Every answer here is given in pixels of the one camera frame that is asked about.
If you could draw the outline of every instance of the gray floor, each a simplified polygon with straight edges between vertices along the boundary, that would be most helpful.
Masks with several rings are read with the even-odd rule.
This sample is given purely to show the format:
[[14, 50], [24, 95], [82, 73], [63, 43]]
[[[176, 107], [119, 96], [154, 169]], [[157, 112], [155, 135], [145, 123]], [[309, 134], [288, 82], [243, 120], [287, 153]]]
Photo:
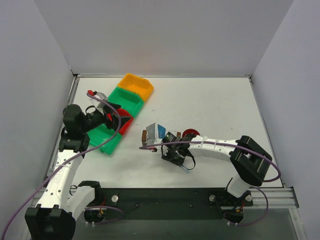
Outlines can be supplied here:
[[[247, 210], [244, 221], [263, 215]], [[85, 226], [77, 221], [75, 240], [296, 240], [287, 209], [272, 209], [251, 226], [228, 227], [225, 220], [121, 220], [106, 225]]]

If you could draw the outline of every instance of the white table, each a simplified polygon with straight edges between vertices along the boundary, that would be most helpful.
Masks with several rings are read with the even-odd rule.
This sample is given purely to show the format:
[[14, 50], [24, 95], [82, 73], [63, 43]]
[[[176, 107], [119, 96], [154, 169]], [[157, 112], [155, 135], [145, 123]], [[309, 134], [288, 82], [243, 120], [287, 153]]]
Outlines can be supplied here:
[[[99, 150], [86, 154], [73, 184], [92, 180], [103, 188], [221, 188], [236, 174], [231, 163], [213, 158], [198, 157], [195, 169], [186, 171], [159, 153], [139, 150], [142, 131], [154, 122], [169, 131], [193, 128], [212, 139], [248, 135], [273, 156], [248, 78], [146, 78], [154, 91], [118, 147], [111, 156]], [[87, 90], [108, 96], [121, 79], [80, 78], [73, 103], [85, 110], [91, 105]], [[271, 166], [266, 179], [276, 175]], [[282, 183], [278, 179], [262, 186]]]

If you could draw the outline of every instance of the wall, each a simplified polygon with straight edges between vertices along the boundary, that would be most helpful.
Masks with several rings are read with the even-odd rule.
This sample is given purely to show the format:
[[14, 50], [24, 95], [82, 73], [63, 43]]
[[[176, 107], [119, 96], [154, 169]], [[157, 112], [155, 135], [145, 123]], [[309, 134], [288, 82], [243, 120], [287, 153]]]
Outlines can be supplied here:
[[293, 0], [35, 0], [74, 73], [252, 74]]
[[319, 9], [319, 0], [295, 0], [253, 74], [282, 179], [294, 186], [309, 240], [320, 236]]
[[[0, 33], [2, 232], [44, 179], [73, 76], [32, 0], [0, 0]], [[5, 239], [20, 239], [24, 213]]]

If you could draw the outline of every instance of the blue object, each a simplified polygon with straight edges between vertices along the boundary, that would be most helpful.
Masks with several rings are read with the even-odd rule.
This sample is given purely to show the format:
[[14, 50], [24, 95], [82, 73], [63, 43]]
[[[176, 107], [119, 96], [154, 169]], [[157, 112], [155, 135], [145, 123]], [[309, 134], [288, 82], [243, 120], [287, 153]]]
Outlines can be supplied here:
[[163, 139], [166, 135], [166, 129], [160, 124], [158, 124], [158, 132], [159, 132], [159, 138]]

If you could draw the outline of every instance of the red object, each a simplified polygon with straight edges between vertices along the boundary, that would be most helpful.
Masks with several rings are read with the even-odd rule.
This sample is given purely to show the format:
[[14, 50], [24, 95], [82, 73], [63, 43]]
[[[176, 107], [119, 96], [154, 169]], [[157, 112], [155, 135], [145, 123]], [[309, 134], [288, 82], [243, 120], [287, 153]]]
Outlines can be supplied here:
[[[122, 126], [122, 128], [120, 128], [120, 130], [119, 130], [119, 133], [123, 136], [123, 135], [126, 133], [126, 131], [128, 130], [128, 128], [129, 128], [129, 126], [131, 125], [132, 121], [134, 120], [134, 117], [131, 116], [130, 113], [127, 112], [126, 110], [124, 110], [123, 108], [118, 108], [116, 111], [120, 114], [120, 116], [128, 116], [128, 117], [130, 117], [130, 120], [127, 121], [127, 122]], [[106, 116], [107, 116], [110, 120], [112, 120], [110, 113], [108, 113]]]
[[88, 94], [90, 94], [91, 96], [95, 95], [95, 93], [92, 90], [88, 90]]
[[189, 128], [189, 129], [185, 130], [182, 133], [182, 137], [184, 137], [186, 134], [195, 134], [195, 135], [199, 135], [200, 136], [200, 133], [197, 130], [192, 129], [192, 128]]

